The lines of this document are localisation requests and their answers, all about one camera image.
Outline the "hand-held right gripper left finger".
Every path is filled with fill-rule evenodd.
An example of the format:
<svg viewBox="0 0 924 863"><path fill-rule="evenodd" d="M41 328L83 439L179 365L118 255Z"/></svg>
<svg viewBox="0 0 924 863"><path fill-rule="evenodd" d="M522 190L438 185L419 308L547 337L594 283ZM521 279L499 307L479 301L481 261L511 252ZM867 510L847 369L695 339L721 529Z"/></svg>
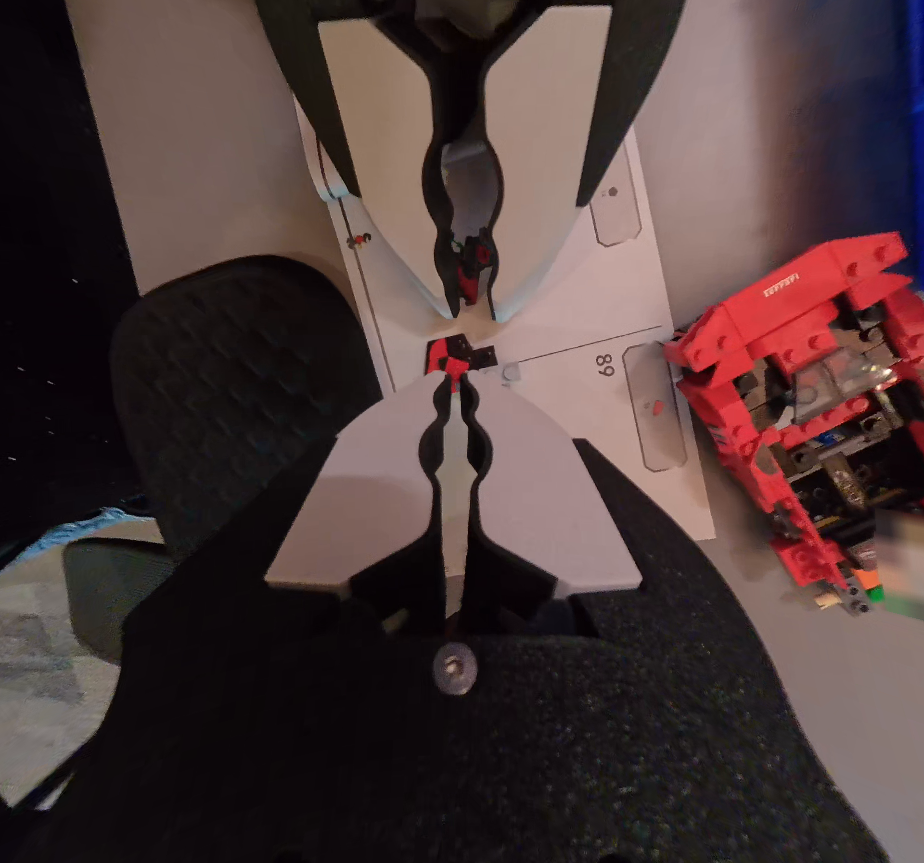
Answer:
<svg viewBox="0 0 924 863"><path fill-rule="evenodd" d="M264 580L334 594L382 620L442 628L442 491L452 381L432 372L355 418L336 439Z"/></svg>

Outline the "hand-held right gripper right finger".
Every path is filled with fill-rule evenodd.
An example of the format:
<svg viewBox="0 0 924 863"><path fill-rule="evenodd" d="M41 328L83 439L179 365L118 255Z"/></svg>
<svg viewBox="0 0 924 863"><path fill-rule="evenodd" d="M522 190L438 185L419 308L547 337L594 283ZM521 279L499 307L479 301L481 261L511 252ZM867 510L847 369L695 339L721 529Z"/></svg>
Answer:
<svg viewBox="0 0 924 863"><path fill-rule="evenodd" d="M534 625L553 603L635 592L642 574L574 440L501 380L459 384L475 470L461 619Z"/></svg>

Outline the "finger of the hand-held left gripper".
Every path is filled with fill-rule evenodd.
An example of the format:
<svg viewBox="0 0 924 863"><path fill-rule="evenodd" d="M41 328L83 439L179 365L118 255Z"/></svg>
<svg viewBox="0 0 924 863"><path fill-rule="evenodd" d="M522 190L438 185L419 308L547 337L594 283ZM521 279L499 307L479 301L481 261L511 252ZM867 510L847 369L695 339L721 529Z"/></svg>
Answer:
<svg viewBox="0 0 924 863"><path fill-rule="evenodd" d="M445 53L400 16L322 22L319 34L357 195L434 309L454 318Z"/></svg>
<svg viewBox="0 0 924 863"><path fill-rule="evenodd" d="M455 144L455 235L496 255L491 316L531 300L581 213L579 188L611 5L552 6L491 63L483 102Z"/></svg>

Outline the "small red black brick assembly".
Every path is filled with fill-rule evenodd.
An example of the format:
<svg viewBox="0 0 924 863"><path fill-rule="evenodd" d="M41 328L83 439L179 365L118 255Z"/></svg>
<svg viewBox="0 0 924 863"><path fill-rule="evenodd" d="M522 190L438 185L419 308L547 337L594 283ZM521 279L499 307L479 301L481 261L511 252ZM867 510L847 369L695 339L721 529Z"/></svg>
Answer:
<svg viewBox="0 0 924 863"><path fill-rule="evenodd" d="M458 393L461 376L469 371L486 371L498 365L492 346L473 348L464 334L436 338L427 343L424 374L445 372L452 378L452 392Z"/></svg>

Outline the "white instruction booklet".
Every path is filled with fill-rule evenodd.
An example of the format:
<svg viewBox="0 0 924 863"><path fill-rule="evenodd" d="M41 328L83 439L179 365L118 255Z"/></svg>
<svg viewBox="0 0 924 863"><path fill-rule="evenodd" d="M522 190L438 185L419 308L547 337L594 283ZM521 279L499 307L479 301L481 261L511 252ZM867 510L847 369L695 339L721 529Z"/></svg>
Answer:
<svg viewBox="0 0 924 863"><path fill-rule="evenodd" d="M499 366L520 365L514 392L588 440L689 537L714 538L691 415L660 349L674 321L636 130L537 293L498 325L483 304L449 319L433 309L347 194L299 104L295 115L384 393L422 377L430 340L464 334L474 347L492 346Z"/></svg>

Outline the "red toy brick car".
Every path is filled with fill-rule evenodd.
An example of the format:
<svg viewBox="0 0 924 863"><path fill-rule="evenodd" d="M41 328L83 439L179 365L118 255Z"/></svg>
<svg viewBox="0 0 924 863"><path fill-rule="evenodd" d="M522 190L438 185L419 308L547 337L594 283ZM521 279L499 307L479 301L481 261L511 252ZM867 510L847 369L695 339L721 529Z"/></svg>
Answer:
<svg viewBox="0 0 924 863"><path fill-rule="evenodd" d="M922 515L922 297L898 232L826 241L676 330L664 357L821 609L885 603L880 511Z"/></svg>

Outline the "blue plastic bin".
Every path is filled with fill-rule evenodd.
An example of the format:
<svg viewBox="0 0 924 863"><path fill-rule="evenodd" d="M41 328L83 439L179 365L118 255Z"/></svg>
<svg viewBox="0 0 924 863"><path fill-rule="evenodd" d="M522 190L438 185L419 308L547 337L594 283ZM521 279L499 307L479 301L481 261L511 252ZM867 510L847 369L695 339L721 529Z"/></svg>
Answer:
<svg viewBox="0 0 924 863"><path fill-rule="evenodd" d="M822 176L841 235L922 252L922 0L820 0Z"/></svg>

